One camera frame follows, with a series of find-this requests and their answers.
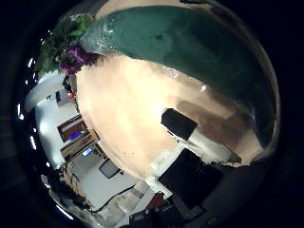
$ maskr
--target white wall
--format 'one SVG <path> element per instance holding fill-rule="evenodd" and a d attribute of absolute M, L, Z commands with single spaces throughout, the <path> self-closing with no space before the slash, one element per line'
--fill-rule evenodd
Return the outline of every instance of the white wall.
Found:
<path fill-rule="evenodd" d="M 54 168 L 65 161 L 60 149 L 68 143 L 64 143 L 61 139 L 57 126 L 77 115 L 73 104 L 65 104 L 59 107 L 56 103 L 55 94 L 51 96 L 50 100 L 44 99 L 36 106 L 35 116 L 39 138 L 49 163 Z"/>

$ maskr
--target black object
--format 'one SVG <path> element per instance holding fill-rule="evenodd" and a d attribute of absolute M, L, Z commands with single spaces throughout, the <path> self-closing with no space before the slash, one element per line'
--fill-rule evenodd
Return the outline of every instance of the black object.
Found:
<path fill-rule="evenodd" d="M 188 140 L 197 123 L 180 114 L 173 108 L 166 109 L 161 115 L 161 124 L 167 127 L 173 134 Z"/>
<path fill-rule="evenodd" d="M 117 173 L 121 171 L 119 167 L 117 167 L 112 160 L 107 159 L 105 162 L 99 167 L 99 170 L 108 178 L 113 178 Z"/>
<path fill-rule="evenodd" d="M 206 3 L 206 0 L 180 0 L 181 3 L 185 3 L 185 4 L 202 4 L 202 3 Z"/>
<path fill-rule="evenodd" d="M 177 194 L 189 209 L 200 204 L 215 189 L 223 174 L 184 149 L 159 177 L 160 183 Z"/>
<path fill-rule="evenodd" d="M 132 228 L 181 228 L 185 223 L 175 205 L 169 201 L 160 207 L 131 215 L 129 220 L 130 225 L 126 227 Z"/>

